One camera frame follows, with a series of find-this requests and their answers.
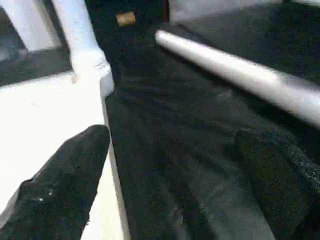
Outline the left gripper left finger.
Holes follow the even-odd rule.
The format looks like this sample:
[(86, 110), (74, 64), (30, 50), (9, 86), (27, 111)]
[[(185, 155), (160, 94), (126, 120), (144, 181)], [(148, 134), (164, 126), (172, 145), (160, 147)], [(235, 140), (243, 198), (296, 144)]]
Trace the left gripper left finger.
[(3, 240), (79, 240), (90, 219), (110, 144), (96, 124), (66, 140), (0, 215)]

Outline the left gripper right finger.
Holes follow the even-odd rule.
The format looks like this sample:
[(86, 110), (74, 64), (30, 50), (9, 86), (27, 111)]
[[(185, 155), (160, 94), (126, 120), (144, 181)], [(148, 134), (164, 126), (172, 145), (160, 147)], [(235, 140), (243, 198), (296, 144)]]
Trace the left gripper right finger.
[(240, 130), (234, 145), (252, 191), (277, 240), (320, 238), (320, 167), (291, 134)]

